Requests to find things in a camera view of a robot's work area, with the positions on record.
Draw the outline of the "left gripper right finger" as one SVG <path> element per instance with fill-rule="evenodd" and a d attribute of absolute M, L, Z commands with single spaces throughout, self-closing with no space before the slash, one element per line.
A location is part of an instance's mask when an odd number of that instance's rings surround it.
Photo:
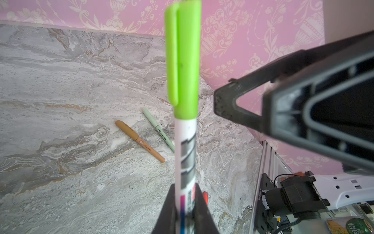
<path fill-rule="evenodd" d="M 219 234 L 211 213 L 203 198 L 203 191 L 195 184 L 195 208 L 193 212 L 196 234 Z"/>

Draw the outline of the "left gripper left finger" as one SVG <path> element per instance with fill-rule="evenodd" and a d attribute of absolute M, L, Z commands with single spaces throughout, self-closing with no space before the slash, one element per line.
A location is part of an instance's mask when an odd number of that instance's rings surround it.
<path fill-rule="evenodd" d="M 166 200 L 152 234 L 175 234 L 176 207 L 175 207 L 175 184 L 169 188 Z"/>

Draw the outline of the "light green pen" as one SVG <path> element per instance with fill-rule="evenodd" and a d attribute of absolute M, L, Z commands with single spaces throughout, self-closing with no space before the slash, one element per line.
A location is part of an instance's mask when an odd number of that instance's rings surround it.
<path fill-rule="evenodd" d="M 170 140 L 170 138 L 166 135 L 166 133 L 163 131 L 161 125 L 157 122 L 157 120 L 154 118 L 154 116 L 151 114 L 151 112 L 143 108 L 142 112 L 146 119 L 150 122 L 150 124 L 154 127 L 154 129 L 158 132 L 158 134 L 161 136 L 161 138 L 164 140 L 164 142 L 168 145 L 168 147 L 171 149 L 172 152 L 175 152 L 175 146 Z"/>

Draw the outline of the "tan brown pen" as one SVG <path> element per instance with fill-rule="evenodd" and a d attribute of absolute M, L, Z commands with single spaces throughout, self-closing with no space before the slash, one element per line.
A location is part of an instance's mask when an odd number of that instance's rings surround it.
<path fill-rule="evenodd" d="M 128 135 L 131 139 L 137 142 L 140 146 L 142 146 L 148 153 L 150 153 L 153 157 L 155 157 L 161 163 L 165 163 L 166 160 L 162 157 L 156 150 L 154 150 L 151 146 L 149 146 L 144 139 L 142 139 L 131 127 L 125 124 L 123 121 L 116 120 L 115 125 L 122 130 L 126 135 Z"/>

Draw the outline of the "bright green pen cap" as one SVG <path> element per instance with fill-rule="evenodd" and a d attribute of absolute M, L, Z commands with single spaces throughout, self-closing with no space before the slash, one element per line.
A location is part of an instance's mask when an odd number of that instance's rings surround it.
<path fill-rule="evenodd" d="M 179 120 L 198 115 L 201 1 L 181 1 L 165 10 L 168 100 Z"/>

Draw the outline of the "white marker green tip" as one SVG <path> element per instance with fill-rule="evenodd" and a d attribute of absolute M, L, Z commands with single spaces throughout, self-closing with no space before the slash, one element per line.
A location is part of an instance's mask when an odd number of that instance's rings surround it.
<path fill-rule="evenodd" d="M 194 234 L 197 120 L 175 120 L 175 207 L 177 234 Z"/>

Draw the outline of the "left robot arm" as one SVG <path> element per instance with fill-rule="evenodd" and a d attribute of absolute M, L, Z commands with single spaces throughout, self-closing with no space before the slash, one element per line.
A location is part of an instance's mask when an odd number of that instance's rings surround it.
<path fill-rule="evenodd" d="M 244 232 L 291 233 L 305 220 L 321 219 L 323 213 L 374 198 L 372 176 L 339 174 L 282 174 L 271 179 L 259 176 L 253 211 Z M 195 184 L 190 191 L 172 185 L 153 229 L 155 234 L 216 234 L 207 207 L 207 195 Z"/>

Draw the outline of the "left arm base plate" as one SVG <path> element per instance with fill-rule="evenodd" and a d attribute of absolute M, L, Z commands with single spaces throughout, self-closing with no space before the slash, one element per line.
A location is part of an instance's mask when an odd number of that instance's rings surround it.
<path fill-rule="evenodd" d="M 278 220 L 270 210 L 266 199 L 266 193 L 275 190 L 277 187 L 267 174 L 261 175 L 258 193 L 256 195 L 256 212 L 254 228 L 256 234 L 272 234 L 278 228 Z"/>

